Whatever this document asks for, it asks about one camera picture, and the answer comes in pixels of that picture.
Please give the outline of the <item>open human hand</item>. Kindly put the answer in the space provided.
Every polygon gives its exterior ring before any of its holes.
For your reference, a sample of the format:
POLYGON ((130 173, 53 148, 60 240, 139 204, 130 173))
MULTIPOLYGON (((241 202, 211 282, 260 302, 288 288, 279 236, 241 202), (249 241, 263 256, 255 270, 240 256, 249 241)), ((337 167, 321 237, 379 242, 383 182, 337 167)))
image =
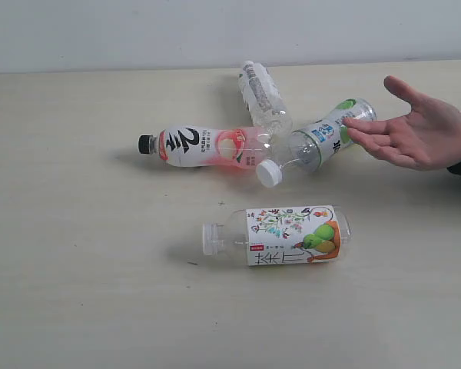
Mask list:
POLYGON ((344 124, 352 141, 374 158, 402 168, 432 171, 454 165, 461 112, 396 77, 387 76, 383 83, 388 92, 410 105, 410 112, 378 121, 347 118, 344 124))

